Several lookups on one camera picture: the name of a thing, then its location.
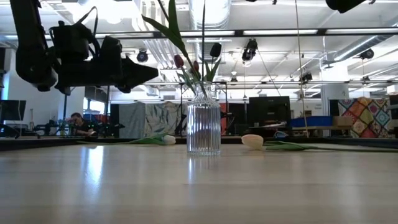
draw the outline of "computer monitor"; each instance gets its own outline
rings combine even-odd
[[[0,100],[0,121],[23,121],[26,100]]]
[[[290,98],[288,96],[250,97],[248,125],[260,126],[272,123],[289,123],[291,120]]]

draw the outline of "wooden table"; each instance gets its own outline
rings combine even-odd
[[[2,152],[1,223],[398,223],[398,154],[185,150]]]
[[[299,127],[299,128],[292,128],[292,131],[306,131],[310,133],[310,136],[318,136],[323,137],[323,130],[330,130],[330,131],[343,131],[346,134],[349,134],[349,130],[351,130],[352,126],[309,126],[309,127]]]

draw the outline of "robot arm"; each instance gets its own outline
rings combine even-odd
[[[58,74],[55,88],[66,95],[70,94],[71,86],[114,85],[123,93],[129,93],[131,88],[159,74],[156,68],[138,65],[128,57],[121,58],[122,45],[118,39],[106,36],[100,46],[95,34],[81,23],[87,15],[74,25],[59,21],[58,27],[51,27],[54,46],[48,48],[38,10],[39,0],[10,0],[10,3],[18,35],[16,70],[39,91],[49,91],[57,82]],[[87,61],[89,44],[95,46],[95,52],[91,51],[93,59]]]
[[[16,70],[25,81],[40,91],[49,91],[57,78],[52,72],[55,54],[45,40],[39,16],[39,0],[10,0],[18,35]]]

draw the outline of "ribbed glass vase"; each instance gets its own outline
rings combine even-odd
[[[215,156],[221,152],[221,110],[211,97],[211,82],[203,85],[206,94],[197,85],[197,95],[187,106],[187,150],[194,156]]]

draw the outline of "person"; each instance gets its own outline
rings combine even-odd
[[[70,119],[76,126],[74,131],[75,135],[92,136],[96,133],[94,131],[94,125],[92,125],[91,122],[84,120],[80,113],[73,113],[70,116]]]

